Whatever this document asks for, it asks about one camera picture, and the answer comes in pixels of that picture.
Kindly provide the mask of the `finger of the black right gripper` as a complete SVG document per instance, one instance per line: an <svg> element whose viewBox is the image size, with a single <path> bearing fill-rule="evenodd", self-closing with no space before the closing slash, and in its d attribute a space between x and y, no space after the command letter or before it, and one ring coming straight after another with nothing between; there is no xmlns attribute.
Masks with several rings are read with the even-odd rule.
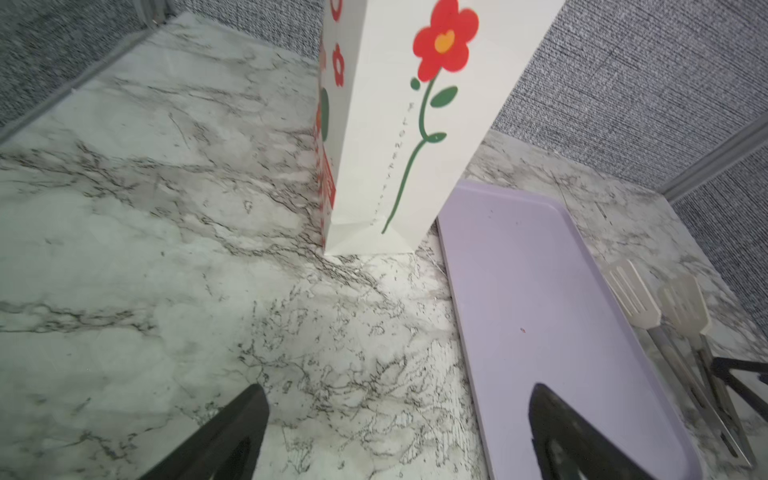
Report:
<svg viewBox="0 0 768 480"><path fill-rule="evenodd" d="M737 378L732 371L757 373L767 383L767 364L763 362L714 357L711 370L715 377L734 390L763 420L767 421L767 401L759 393Z"/></svg>

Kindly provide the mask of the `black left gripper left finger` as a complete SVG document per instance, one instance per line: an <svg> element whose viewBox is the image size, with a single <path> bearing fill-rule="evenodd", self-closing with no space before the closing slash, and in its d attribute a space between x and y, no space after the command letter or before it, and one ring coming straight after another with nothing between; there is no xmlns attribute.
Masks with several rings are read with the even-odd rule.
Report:
<svg viewBox="0 0 768 480"><path fill-rule="evenodd" d="M262 386L248 386L141 480L252 479L269 414Z"/></svg>

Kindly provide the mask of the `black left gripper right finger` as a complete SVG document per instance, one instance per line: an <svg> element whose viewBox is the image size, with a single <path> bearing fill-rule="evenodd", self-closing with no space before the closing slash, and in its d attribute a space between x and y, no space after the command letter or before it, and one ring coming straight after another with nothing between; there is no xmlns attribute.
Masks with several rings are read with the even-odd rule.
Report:
<svg viewBox="0 0 768 480"><path fill-rule="evenodd" d="M652 479L543 383L533 387L528 418L544 479Z"/></svg>

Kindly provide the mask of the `metal tongs with white tips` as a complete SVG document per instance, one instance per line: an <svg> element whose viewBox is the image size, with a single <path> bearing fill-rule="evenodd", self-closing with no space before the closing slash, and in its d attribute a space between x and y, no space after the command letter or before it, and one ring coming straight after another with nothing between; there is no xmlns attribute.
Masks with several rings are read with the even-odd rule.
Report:
<svg viewBox="0 0 768 480"><path fill-rule="evenodd" d="M654 295L628 259L608 264L602 274L630 325L647 332L725 451L737 464L755 468L757 457L730 393L739 394L763 417L767 403L734 378L729 368L765 373L767 366L713 355L708 339L711 316L694 275L678 276Z"/></svg>

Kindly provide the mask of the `white paper bag with rose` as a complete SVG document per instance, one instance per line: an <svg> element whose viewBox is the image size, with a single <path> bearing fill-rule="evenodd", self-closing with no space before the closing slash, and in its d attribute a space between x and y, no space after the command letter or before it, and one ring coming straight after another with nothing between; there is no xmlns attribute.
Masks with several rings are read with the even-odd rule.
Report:
<svg viewBox="0 0 768 480"><path fill-rule="evenodd" d="M329 1L314 138L328 256L421 243L559 1Z"/></svg>

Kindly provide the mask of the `lilac plastic tray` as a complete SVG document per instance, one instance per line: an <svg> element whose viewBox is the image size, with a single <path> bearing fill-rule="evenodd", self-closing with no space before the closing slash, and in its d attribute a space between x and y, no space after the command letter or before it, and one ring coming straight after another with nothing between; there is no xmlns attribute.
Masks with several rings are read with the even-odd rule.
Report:
<svg viewBox="0 0 768 480"><path fill-rule="evenodd" d="M438 217L489 474L537 479L528 405L551 388L656 479L702 466L564 206L462 181Z"/></svg>

